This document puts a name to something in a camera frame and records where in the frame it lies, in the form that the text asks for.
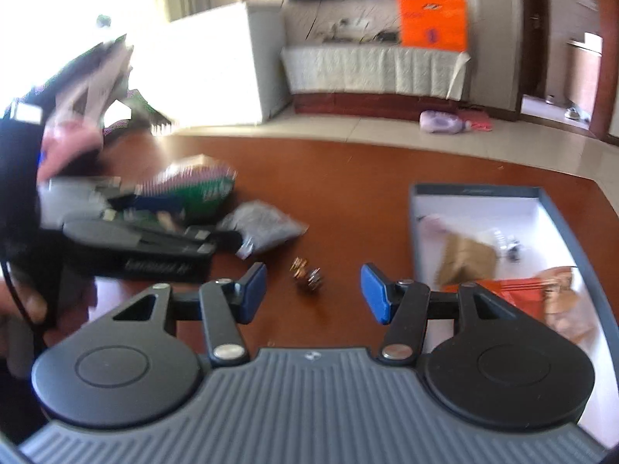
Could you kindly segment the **pink sleeved forearm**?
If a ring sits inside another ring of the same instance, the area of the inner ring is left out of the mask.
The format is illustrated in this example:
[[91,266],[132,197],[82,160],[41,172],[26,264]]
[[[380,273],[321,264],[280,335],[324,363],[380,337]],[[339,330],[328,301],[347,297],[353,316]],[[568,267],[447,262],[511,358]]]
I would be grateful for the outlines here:
[[103,131],[89,121],[68,119],[48,125],[43,133],[37,182],[43,183],[58,176],[84,155],[98,156],[103,146]]

